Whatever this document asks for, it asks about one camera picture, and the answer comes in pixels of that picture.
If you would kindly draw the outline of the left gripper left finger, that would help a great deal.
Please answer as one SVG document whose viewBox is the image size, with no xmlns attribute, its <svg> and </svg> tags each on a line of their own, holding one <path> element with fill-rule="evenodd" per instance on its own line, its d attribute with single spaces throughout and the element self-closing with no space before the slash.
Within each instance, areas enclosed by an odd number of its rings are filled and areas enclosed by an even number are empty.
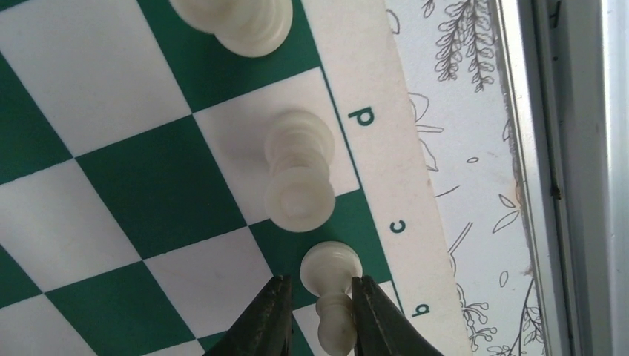
<svg viewBox="0 0 629 356">
<path fill-rule="evenodd" d="M 290 355 L 292 279 L 273 276 L 207 355 Z"/>
</svg>

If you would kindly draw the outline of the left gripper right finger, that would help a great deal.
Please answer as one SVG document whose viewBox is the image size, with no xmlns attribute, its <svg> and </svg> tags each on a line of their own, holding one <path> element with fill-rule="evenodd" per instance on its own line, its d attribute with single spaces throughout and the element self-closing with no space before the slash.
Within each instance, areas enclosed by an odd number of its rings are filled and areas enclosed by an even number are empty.
<svg viewBox="0 0 629 356">
<path fill-rule="evenodd" d="M 440 355 L 370 276 L 353 277 L 356 355 Z"/>
</svg>

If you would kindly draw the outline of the white chess piece knight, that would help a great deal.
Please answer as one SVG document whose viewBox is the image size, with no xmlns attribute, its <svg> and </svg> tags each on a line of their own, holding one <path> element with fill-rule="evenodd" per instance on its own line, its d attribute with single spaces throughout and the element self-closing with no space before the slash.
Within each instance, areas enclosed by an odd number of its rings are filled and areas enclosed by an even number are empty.
<svg viewBox="0 0 629 356">
<path fill-rule="evenodd" d="M 357 329 L 348 292 L 352 279 L 362 275 L 358 254 L 338 241 L 318 243 L 302 259 L 300 280 L 317 297 L 317 338 L 328 355 L 349 355 L 356 345 Z"/>
</svg>

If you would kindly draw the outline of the white chess piece king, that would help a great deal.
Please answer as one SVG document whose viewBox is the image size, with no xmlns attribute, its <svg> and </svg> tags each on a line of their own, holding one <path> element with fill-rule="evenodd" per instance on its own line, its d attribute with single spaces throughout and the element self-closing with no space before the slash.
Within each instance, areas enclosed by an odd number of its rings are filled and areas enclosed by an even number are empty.
<svg viewBox="0 0 629 356">
<path fill-rule="evenodd" d="M 335 208 L 329 126 L 308 111 L 286 111 L 271 122 L 264 151 L 270 176 L 264 207 L 271 221 L 290 232 L 322 226 Z"/>
</svg>

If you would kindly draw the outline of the white chess piece queen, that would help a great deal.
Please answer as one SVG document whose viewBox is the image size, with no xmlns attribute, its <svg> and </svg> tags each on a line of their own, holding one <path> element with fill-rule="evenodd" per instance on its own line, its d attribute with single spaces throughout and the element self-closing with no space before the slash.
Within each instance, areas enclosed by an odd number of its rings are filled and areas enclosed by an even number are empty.
<svg viewBox="0 0 629 356">
<path fill-rule="evenodd" d="M 288 37 L 293 4 L 279 1 L 171 1 L 189 26 L 216 37 L 232 53 L 248 58 L 269 55 Z"/>
</svg>

